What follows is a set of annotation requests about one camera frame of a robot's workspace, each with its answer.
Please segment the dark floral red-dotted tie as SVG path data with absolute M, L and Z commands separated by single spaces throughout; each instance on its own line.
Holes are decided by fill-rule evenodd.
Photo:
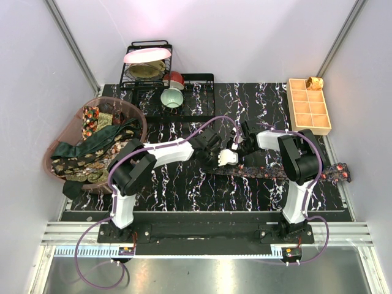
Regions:
M 273 167 L 245 167 L 243 165 L 238 167 L 234 165 L 226 165 L 208 170 L 207 173 L 213 175 L 239 176 L 257 179 L 288 179 L 284 168 L 278 165 L 274 165 Z M 320 181 L 332 183 L 347 181 L 348 183 L 351 183 L 352 179 L 347 164 L 338 162 L 337 164 L 327 166 L 323 169 Z

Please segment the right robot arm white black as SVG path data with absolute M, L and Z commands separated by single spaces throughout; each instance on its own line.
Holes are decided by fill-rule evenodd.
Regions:
M 282 215 L 286 223 L 278 227 L 283 242 L 291 243 L 300 235 L 300 224 L 307 220 L 307 206 L 314 186 L 324 168 L 324 156 L 310 129 L 299 132 L 251 128 L 248 122 L 241 124 L 242 142 L 238 155 L 243 157 L 261 149 L 280 153 L 285 176 L 289 180 L 286 204 Z

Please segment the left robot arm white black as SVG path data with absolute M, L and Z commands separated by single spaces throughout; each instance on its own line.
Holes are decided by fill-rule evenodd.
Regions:
M 128 142 L 108 167 L 113 198 L 111 236 L 120 243 L 131 238 L 136 196 L 147 186 L 155 168 L 194 159 L 208 168 L 217 167 L 221 142 L 219 134 L 210 127 L 187 140 L 179 138 L 155 144 L 143 144 L 137 139 Z

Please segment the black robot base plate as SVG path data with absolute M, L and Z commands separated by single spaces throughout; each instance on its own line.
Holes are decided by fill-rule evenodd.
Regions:
M 262 255 L 271 245 L 314 244 L 310 225 L 285 237 L 279 212 L 141 212 L 124 229 L 100 225 L 98 243 L 136 242 L 137 255 L 207 257 Z

